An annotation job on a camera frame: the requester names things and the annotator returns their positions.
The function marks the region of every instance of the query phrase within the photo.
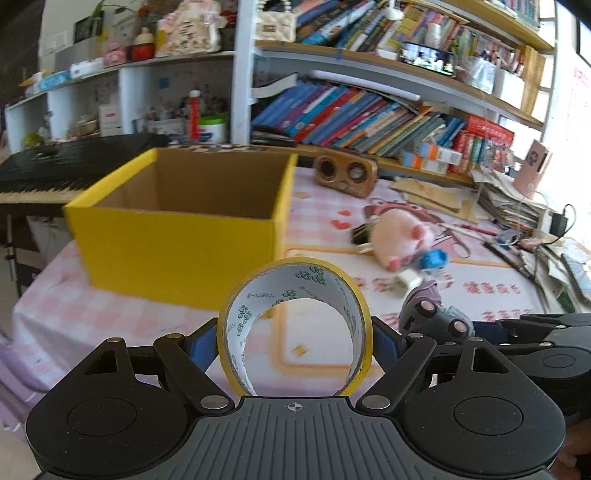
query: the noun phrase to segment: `wooden speaker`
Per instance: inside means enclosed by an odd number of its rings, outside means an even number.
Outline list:
[[[373,160],[336,151],[316,157],[314,172],[316,183],[359,198],[367,198],[378,179]]]

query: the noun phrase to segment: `human hand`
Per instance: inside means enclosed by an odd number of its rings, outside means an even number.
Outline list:
[[[581,480],[581,472],[576,468],[577,455],[586,453],[591,453],[591,419],[568,429],[550,473],[558,480]]]

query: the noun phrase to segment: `crosshair marking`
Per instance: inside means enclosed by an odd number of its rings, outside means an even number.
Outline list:
[[[293,403],[290,403],[288,406],[286,406],[286,408],[289,408],[291,411],[300,411],[302,408],[305,408],[305,406],[303,406],[299,403],[293,402]]]

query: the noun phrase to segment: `pink checkered tablecloth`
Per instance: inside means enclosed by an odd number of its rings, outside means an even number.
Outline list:
[[[312,173],[306,168],[296,171],[286,254],[325,258],[344,268],[366,293],[372,314],[387,316],[396,327],[402,299],[396,299],[384,288],[388,275],[372,257],[352,255],[350,228],[360,225],[365,216],[384,209],[404,208],[418,215],[429,210],[408,204],[400,193],[389,188],[390,181],[380,180],[371,198],[357,199],[316,185]],[[446,223],[457,222],[437,212],[431,214]],[[493,228],[490,223],[485,226]],[[453,303],[473,318],[485,320],[539,309],[535,293],[524,280],[500,264],[479,241],[442,231],[436,242],[453,259],[447,282],[441,287],[446,304]],[[498,280],[490,280],[495,275]],[[503,310],[498,310],[499,299],[503,299]],[[124,297],[91,287],[72,242],[15,306],[12,348],[33,376],[52,387],[108,337],[123,337],[128,346],[151,345],[166,333],[188,335],[216,315],[217,312]],[[284,337],[277,340],[277,335]],[[326,349],[314,343],[310,332],[306,338],[299,335],[301,332],[289,325],[277,330],[272,321],[260,325],[257,322],[247,343],[247,355],[252,354],[253,359],[252,368],[248,364],[247,368],[249,374],[250,370],[254,372],[251,377],[256,377],[253,383],[267,385],[272,393],[283,395],[328,394],[326,389],[338,389],[346,374],[346,356],[332,361],[338,364],[336,367],[323,368],[324,363],[331,363],[324,358]],[[283,350],[277,352],[277,344]],[[334,350],[339,356],[343,349],[335,346]],[[208,374],[230,392],[219,361]],[[374,370],[365,385],[378,376],[379,371]]]

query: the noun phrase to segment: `floor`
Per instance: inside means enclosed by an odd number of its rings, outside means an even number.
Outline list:
[[[8,264],[0,260],[0,333],[9,337],[12,334],[12,307],[16,302],[17,293],[14,283],[10,280]],[[12,433],[3,432],[1,424],[0,472],[2,480],[32,480],[39,474],[39,467],[28,445]]]

